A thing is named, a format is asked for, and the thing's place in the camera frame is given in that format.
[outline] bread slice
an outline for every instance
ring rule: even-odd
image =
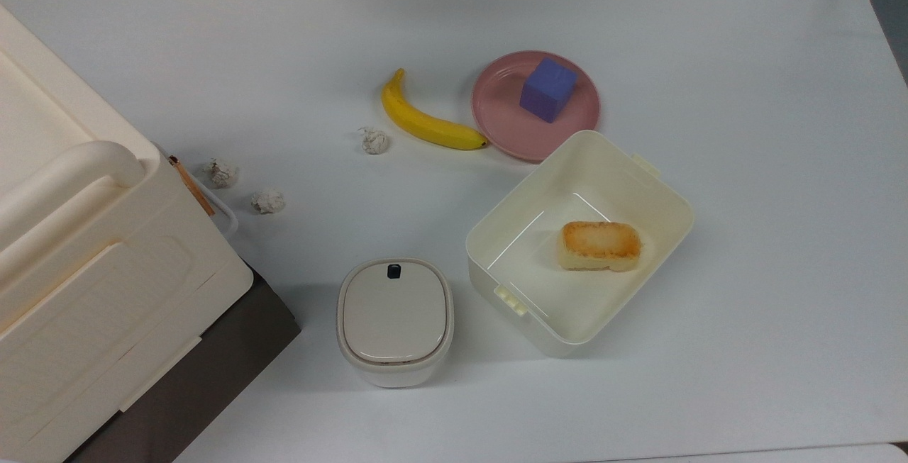
[[[558,264],[564,269],[625,272],[640,260],[640,236],[622,223],[567,223],[558,238]]]

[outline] round white object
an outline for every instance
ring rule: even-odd
[[[240,178],[239,169],[220,158],[211,159],[210,162],[202,167],[202,171],[208,175],[211,184],[217,189],[229,189],[231,186],[236,185],[237,179]]]
[[[283,210],[287,202],[283,199],[283,194],[279,189],[260,189],[253,194],[251,199],[253,208],[262,215],[267,213],[277,213]]]
[[[377,130],[372,126],[360,128],[360,131],[363,132],[362,150],[364,152],[367,154],[382,154],[388,150],[388,146],[392,141],[384,131]]]
[[[442,362],[454,331],[448,282],[423,260],[374,260],[344,279],[338,346],[373,385],[413,386]]]

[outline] yellow banana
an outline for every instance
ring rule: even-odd
[[[400,86],[403,69],[398,69],[382,89],[382,105],[400,128],[419,139],[440,146],[454,147],[455,150],[477,150],[485,147],[486,137],[479,131],[463,124],[451,123],[443,118],[432,117],[409,104]]]

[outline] white lid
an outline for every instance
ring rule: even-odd
[[[445,288],[435,270],[415,261],[367,263],[341,291],[343,337],[360,359],[412,362],[440,346],[448,330]]]

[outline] bin handle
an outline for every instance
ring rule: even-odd
[[[508,307],[510,307],[513,312],[516,312],[519,317],[523,318],[523,315],[528,312],[526,305],[522,304],[521,301],[516,299],[514,293],[510,292],[508,288],[505,288],[505,286],[497,286],[495,288],[495,296],[502,299],[502,301],[505,302],[505,304],[508,305]]]
[[[127,189],[142,181],[145,168],[121,144],[93,140],[69,147],[37,169],[0,197],[0,250],[104,176]]]

